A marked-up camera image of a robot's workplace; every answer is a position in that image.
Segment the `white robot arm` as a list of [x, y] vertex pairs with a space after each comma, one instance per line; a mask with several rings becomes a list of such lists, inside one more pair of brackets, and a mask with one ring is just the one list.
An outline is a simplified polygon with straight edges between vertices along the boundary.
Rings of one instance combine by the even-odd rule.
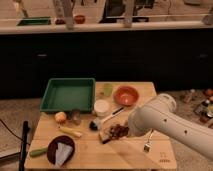
[[177, 104], [169, 94], [159, 94], [137, 106], [128, 116], [131, 136], [143, 136], [154, 129], [213, 160], [213, 129], [177, 116]]

